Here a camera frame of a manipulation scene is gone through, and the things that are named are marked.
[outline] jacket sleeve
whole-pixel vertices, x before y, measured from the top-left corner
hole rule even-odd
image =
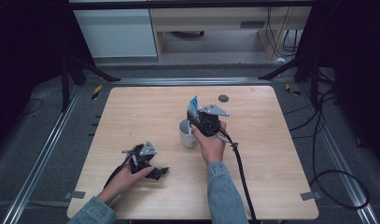
[[[248,224],[241,196],[222,161],[207,165],[207,199],[213,224]]]
[[[68,223],[107,224],[113,223],[116,219],[117,215],[109,206],[97,197],[92,197]]]

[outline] wooden tabletop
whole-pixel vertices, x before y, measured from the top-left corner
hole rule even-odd
[[[221,94],[229,102],[218,100]],[[199,106],[215,103],[230,113],[220,117],[227,132],[239,143],[247,187],[259,220],[313,219],[314,200],[303,201],[310,191],[289,129],[268,86],[121,87],[107,100],[72,199],[72,217],[97,195],[110,174],[123,162],[122,150],[149,140],[158,150],[150,164],[170,167],[160,180],[144,179],[112,205],[121,219],[210,219],[206,197],[205,164],[199,145],[180,144],[178,123],[186,118],[189,101],[198,95]],[[227,144],[224,163],[251,218],[238,164]]]

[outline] paper cup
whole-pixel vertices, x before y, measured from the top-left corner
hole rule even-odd
[[[178,131],[180,132],[180,141],[184,147],[195,147],[198,145],[198,141],[193,136],[189,127],[190,123],[187,119],[181,120],[178,124]]]

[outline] hand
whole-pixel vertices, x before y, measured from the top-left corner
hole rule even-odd
[[[223,129],[227,127],[227,123],[224,121],[220,122]],[[201,145],[202,156],[206,165],[212,161],[222,161],[222,156],[224,154],[225,142],[217,138],[216,135],[211,137],[205,137],[201,131],[195,125],[192,125],[192,133]]]
[[[134,183],[151,173],[154,167],[150,166],[143,170],[132,174],[129,165],[124,166],[110,181],[110,183],[103,189],[97,197],[107,205],[110,205],[117,196],[123,193],[126,189],[130,188]]]

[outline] small round object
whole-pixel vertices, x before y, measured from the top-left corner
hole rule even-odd
[[[219,101],[222,102],[222,103],[227,103],[229,100],[230,100],[230,97],[228,97],[227,95],[224,95],[224,94],[221,94],[219,97],[218,97]]]

